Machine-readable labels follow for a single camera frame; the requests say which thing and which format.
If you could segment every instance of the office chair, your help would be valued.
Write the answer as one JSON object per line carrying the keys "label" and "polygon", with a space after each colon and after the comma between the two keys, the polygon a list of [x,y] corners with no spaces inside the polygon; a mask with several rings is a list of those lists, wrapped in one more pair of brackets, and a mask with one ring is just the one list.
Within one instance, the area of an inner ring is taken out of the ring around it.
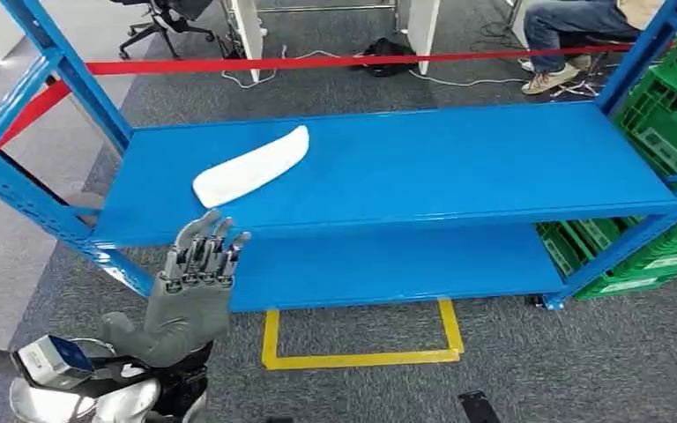
{"label": "office chair", "polygon": [[[152,22],[144,24],[131,25],[128,35],[130,38],[119,46],[118,56],[123,60],[130,59],[126,48],[135,44],[154,33],[159,33],[167,44],[170,54],[173,58],[179,59],[180,56],[175,51],[167,30],[172,29],[177,33],[205,33],[206,40],[212,42],[216,40],[214,32],[189,25],[189,20],[196,20],[212,0],[110,0],[113,3],[119,3],[126,6],[133,4],[146,4],[149,7],[149,14]],[[180,18],[174,19],[171,11],[180,15]]]}

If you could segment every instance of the man's leg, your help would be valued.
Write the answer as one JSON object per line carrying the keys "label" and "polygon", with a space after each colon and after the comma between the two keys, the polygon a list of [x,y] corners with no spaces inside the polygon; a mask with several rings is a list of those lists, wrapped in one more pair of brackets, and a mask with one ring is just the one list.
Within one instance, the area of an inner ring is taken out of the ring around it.
{"label": "man's leg", "polygon": [[[560,33],[632,35],[639,30],[609,1],[550,1],[534,4],[525,12],[525,38],[530,49],[560,48]],[[542,93],[572,79],[577,70],[565,64],[563,55],[533,56],[537,77],[523,87],[524,93]]]}

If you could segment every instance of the blue metal shelf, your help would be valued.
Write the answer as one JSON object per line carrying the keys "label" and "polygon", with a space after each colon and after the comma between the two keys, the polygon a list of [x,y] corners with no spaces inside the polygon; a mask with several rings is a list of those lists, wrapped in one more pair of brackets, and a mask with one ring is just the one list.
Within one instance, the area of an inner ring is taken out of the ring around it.
{"label": "blue metal shelf", "polygon": [[[606,118],[677,34],[666,0],[594,102],[134,129],[39,0],[1,0],[41,53],[0,136],[51,71],[123,156],[96,227],[0,152],[0,198],[142,295],[121,246],[169,242],[202,214],[193,178],[304,123],[308,155],[223,207],[254,232],[233,308],[543,294],[547,308],[677,223],[671,193]],[[564,284],[523,222],[647,214]]]}
{"label": "blue metal shelf", "polygon": [[230,308],[309,308],[556,293],[562,279],[531,225],[387,226],[251,240]]}
{"label": "blue metal shelf", "polygon": [[[221,207],[240,228],[271,236],[316,226],[501,224],[677,207],[592,102],[449,108],[138,130],[93,239],[108,247],[171,242],[204,212],[190,187],[196,175],[298,124],[310,132],[302,162]],[[174,207],[154,206],[162,198]]]}

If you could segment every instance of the sneaker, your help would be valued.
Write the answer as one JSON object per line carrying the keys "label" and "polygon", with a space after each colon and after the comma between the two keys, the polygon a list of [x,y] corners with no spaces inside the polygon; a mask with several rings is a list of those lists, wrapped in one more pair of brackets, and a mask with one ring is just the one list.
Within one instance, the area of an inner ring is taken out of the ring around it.
{"label": "sneaker", "polygon": [[587,71],[591,68],[592,59],[591,55],[580,55],[578,57],[569,59],[567,63],[576,67],[580,71]]}
{"label": "sneaker", "polygon": [[535,75],[533,79],[531,79],[531,82],[523,85],[520,91],[525,95],[541,94],[555,86],[564,84],[576,77],[578,73],[580,73],[580,70],[569,63],[565,63],[564,69],[558,72],[539,73]]}
{"label": "sneaker", "polygon": [[[529,73],[536,72],[536,69],[533,67],[533,63],[530,60],[518,59],[517,61],[520,63],[520,67],[523,68],[524,71]],[[573,59],[569,59],[567,63],[581,71],[587,71],[591,68],[591,55],[580,55]]]}

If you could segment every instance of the jeans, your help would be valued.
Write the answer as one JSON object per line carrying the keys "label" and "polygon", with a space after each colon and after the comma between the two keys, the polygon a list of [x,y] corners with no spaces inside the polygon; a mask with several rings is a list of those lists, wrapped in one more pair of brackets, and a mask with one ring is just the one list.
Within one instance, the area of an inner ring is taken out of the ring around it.
{"label": "jeans", "polygon": [[[560,48],[560,33],[604,33],[622,37],[640,31],[616,7],[615,0],[549,0],[525,11],[525,38],[532,50]],[[536,72],[557,72],[564,68],[563,55],[533,56]]]}

